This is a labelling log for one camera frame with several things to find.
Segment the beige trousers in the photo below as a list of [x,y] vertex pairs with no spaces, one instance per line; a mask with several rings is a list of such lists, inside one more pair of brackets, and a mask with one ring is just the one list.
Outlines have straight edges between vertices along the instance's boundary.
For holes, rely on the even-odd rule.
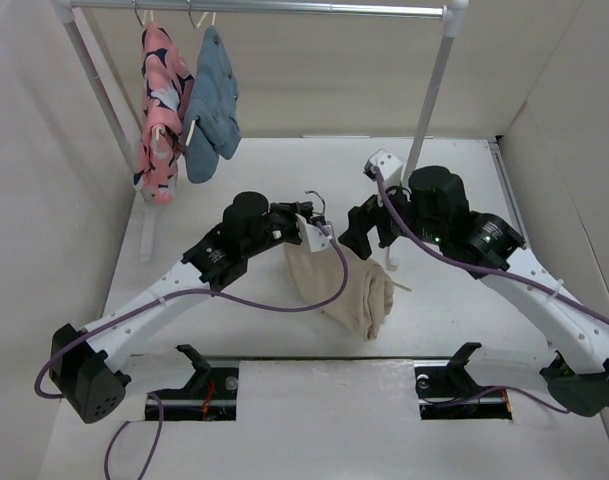
[[343,246],[341,261],[332,248],[311,253],[304,246],[283,248],[289,279],[305,303],[338,298],[321,310],[365,341],[377,338],[394,305],[395,285],[375,260],[359,259]]

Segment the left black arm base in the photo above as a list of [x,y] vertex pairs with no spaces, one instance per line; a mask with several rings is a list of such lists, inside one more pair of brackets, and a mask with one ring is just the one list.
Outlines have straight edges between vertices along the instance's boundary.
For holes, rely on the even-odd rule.
[[165,421],[234,421],[237,412],[240,362],[231,358],[208,359],[194,347],[178,345],[170,379],[153,391],[160,399]]

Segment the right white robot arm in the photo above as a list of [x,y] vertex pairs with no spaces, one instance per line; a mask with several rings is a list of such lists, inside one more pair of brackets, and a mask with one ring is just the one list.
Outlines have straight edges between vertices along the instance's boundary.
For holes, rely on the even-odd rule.
[[443,166],[414,171],[408,185],[389,186],[381,167],[364,173],[377,194],[348,213],[339,241],[359,258],[405,237],[436,260],[467,272],[517,308],[555,356],[539,369],[564,412],[592,417],[609,408],[609,319],[581,304],[540,264],[524,238],[502,218],[470,209],[461,178]]

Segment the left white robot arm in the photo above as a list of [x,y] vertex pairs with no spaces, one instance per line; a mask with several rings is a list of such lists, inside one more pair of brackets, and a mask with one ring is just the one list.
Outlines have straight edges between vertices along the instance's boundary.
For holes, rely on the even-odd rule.
[[170,355],[143,355],[157,332],[199,303],[221,295],[243,276],[251,258],[283,243],[323,237],[326,220],[310,201],[271,203],[253,191],[236,195],[221,221],[159,280],[122,308],[77,330],[52,337],[51,381],[86,424],[111,414],[130,395],[201,394],[210,366],[188,344]]

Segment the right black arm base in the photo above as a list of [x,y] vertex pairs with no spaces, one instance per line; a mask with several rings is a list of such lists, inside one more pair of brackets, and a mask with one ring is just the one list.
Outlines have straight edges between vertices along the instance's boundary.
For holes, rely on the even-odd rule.
[[505,390],[478,397],[489,386],[478,384],[466,370],[482,345],[467,342],[448,360],[414,367],[415,391],[422,420],[511,420]]

